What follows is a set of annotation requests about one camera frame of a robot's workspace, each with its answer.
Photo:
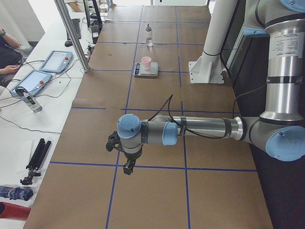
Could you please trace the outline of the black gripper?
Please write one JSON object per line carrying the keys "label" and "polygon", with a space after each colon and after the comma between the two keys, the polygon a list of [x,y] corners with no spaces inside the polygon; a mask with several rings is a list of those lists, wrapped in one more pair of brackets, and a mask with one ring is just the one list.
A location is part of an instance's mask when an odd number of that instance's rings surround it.
{"label": "black gripper", "polygon": [[133,173],[133,166],[142,155],[142,144],[132,144],[127,146],[127,139],[120,139],[118,133],[114,131],[110,136],[108,136],[108,142],[106,144],[107,151],[111,152],[116,149],[123,152],[127,158],[127,162],[123,166],[123,172],[126,175],[131,175]]}

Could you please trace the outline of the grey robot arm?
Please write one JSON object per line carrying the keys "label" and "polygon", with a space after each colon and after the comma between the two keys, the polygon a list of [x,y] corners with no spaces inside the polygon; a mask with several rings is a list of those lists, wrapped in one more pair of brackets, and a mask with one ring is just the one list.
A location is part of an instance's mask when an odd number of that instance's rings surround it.
{"label": "grey robot arm", "polygon": [[124,173],[133,172],[142,146],[175,145],[179,136],[245,141],[281,161],[305,154],[303,117],[298,112],[305,75],[305,3],[302,0],[248,0],[244,34],[268,34],[269,56],[265,110],[258,117],[207,118],[155,114],[141,120],[125,114],[117,122],[106,149],[123,152]]}

